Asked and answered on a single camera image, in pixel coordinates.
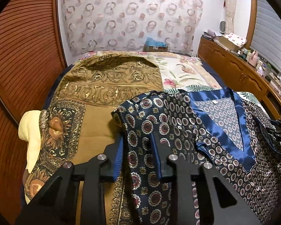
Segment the navy patterned satin shirt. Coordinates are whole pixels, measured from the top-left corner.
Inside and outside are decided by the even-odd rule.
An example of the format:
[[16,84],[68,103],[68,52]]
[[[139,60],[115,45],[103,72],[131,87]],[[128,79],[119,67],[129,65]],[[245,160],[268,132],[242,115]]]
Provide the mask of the navy patterned satin shirt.
[[281,205],[281,144],[270,134],[269,116],[249,93],[151,91],[122,103],[112,113],[123,131],[125,174],[140,224],[169,224],[171,183],[157,177],[150,134],[172,154],[195,165],[211,163],[269,224]]

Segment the gold brown patterned cloth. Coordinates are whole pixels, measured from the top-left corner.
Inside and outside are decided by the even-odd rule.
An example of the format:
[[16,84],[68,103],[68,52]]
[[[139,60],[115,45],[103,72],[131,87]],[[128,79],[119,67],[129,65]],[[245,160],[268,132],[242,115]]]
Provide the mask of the gold brown patterned cloth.
[[[41,114],[38,164],[46,174],[46,182],[63,163],[85,163],[114,143],[120,130],[111,113],[109,117],[92,115],[83,104],[70,100],[63,107],[58,100]],[[31,208],[30,203],[25,202],[16,223],[63,224],[66,221],[50,208]]]

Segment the tissue pack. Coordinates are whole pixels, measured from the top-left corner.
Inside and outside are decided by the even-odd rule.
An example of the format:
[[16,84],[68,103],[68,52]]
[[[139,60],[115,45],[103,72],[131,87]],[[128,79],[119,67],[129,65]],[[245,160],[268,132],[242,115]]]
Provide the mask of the tissue pack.
[[259,64],[256,68],[257,74],[259,74],[262,77],[267,76],[270,73],[271,65],[270,64]]

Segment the wooden sideboard cabinet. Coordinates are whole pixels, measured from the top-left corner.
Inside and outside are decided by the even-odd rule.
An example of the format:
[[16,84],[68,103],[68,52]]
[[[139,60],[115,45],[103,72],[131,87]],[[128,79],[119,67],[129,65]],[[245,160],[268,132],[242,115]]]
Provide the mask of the wooden sideboard cabinet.
[[227,87],[253,93],[269,116],[281,118],[281,96],[250,64],[204,37],[200,39],[198,57],[211,66]]

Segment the pink kettle jug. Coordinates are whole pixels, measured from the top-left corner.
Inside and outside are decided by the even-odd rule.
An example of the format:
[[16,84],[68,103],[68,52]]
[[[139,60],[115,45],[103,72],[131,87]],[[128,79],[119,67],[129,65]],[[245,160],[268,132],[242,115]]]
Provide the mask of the pink kettle jug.
[[259,60],[259,56],[258,56],[258,51],[256,50],[254,50],[250,54],[249,58],[247,59],[248,63],[253,67],[257,66],[258,60]]

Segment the cream yellow cloth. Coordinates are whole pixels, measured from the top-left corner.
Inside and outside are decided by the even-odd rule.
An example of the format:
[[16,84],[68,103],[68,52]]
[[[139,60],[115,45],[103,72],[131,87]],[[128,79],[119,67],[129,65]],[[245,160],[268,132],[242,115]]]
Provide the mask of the cream yellow cloth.
[[40,118],[44,111],[31,110],[25,112],[18,126],[19,139],[27,142],[27,164],[22,176],[25,202],[28,204],[46,182],[46,174],[39,167],[41,150]]

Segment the grey window blind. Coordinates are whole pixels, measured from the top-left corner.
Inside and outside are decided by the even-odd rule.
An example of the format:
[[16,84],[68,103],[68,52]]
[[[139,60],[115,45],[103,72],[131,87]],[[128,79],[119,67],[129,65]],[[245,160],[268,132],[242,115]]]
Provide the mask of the grey window blind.
[[257,0],[251,48],[281,73],[281,19],[266,0]]

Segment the cardboard box floral cloth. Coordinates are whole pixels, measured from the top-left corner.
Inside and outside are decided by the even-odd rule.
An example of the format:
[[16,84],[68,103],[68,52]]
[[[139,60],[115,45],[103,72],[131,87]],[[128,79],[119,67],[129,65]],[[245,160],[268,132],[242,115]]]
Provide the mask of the cardboard box floral cloth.
[[227,50],[238,52],[247,43],[246,38],[238,36],[234,33],[222,35],[218,38],[218,42],[223,45]]

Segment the floral bed blanket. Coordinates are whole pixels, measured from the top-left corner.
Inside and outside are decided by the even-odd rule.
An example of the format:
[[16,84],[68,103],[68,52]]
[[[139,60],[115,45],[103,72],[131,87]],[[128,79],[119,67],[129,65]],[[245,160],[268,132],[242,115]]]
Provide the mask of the floral bed blanket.
[[111,111],[144,92],[178,89],[199,92],[224,88],[219,75],[197,57],[169,52],[87,52],[54,83],[43,111],[56,101],[83,104],[92,114]]

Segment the blue item box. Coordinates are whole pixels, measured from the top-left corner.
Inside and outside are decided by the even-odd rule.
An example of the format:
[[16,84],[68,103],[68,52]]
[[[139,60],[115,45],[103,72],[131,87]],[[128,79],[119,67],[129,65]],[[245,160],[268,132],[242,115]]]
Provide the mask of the blue item box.
[[147,37],[143,50],[144,52],[167,52],[168,46],[164,42],[156,41],[151,37]]

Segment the brown louvered wardrobe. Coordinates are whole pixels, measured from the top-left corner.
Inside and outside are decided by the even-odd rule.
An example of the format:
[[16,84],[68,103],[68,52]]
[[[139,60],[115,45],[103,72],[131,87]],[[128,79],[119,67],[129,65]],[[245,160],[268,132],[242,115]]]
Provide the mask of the brown louvered wardrobe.
[[13,224],[21,211],[27,144],[19,121],[43,107],[66,67],[57,1],[0,0],[0,224]]

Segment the circle pattern sheer curtain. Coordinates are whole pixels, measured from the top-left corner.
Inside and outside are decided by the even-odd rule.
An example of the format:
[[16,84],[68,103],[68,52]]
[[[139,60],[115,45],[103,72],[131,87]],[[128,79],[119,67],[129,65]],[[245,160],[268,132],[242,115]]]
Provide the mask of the circle pattern sheer curtain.
[[203,0],[62,0],[69,50],[142,51],[148,38],[191,54]]

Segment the beige side curtain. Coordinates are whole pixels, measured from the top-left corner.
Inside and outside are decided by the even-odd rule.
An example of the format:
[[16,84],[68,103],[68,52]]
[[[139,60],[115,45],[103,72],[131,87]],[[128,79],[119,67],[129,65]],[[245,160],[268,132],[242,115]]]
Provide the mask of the beige side curtain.
[[236,5],[237,5],[237,0],[225,0],[225,7],[226,7],[225,33],[226,34],[234,32]]

